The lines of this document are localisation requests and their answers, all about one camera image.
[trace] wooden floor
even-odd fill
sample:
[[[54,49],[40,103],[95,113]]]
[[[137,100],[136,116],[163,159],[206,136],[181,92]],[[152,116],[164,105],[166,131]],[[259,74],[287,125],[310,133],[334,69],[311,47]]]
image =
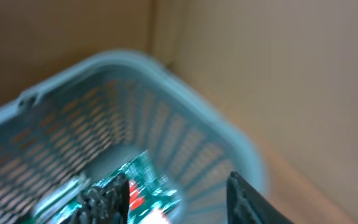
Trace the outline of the wooden floor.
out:
[[[270,203],[294,223],[355,223],[339,206],[319,191],[302,173],[269,144],[254,116],[220,105],[208,91],[199,91],[230,122],[243,130],[258,147],[267,165]]]

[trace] brown wall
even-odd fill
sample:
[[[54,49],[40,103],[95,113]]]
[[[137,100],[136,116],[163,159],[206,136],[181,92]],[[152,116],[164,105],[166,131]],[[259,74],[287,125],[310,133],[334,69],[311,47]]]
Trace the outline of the brown wall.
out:
[[[0,0],[0,106],[100,50],[146,51],[150,0]]]
[[[189,4],[174,70],[358,221],[358,1]]]

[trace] plastic basket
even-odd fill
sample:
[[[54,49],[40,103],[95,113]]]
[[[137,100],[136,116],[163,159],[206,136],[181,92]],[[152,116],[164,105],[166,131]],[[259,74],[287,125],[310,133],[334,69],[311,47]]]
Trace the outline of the plastic basket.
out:
[[[0,223],[77,173],[97,180],[146,149],[181,195],[173,223],[224,223],[232,170],[265,193],[253,145],[191,88],[148,56],[104,52],[0,108]]]

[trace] snack package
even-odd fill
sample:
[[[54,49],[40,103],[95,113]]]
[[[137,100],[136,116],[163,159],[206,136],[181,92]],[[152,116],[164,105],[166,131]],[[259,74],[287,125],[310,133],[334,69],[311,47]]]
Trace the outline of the snack package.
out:
[[[128,224],[146,224],[150,223],[148,220],[153,218],[157,218],[156,220],[161,223],[168,223],[165,214],[173,210],[180,200],[177,191],[168,187],[167,177],[157,175],[148,152],[143,152],[92,186],[105,187],[121,172],[125,173],[129,179],[131,192]],[[74,198],[54,215],[49,223],[65,223],[80,206]]]

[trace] gray basket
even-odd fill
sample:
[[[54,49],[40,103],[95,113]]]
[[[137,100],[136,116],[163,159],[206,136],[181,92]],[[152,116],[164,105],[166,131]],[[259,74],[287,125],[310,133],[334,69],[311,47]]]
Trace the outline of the gray basket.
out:
[[[97,180],[146,149],[182,197],[173,223],[224,223],[232,170],[266,191],[255,147],[191,88],[145,55],[105,52],[0,108],[0,223],[77,173]]]

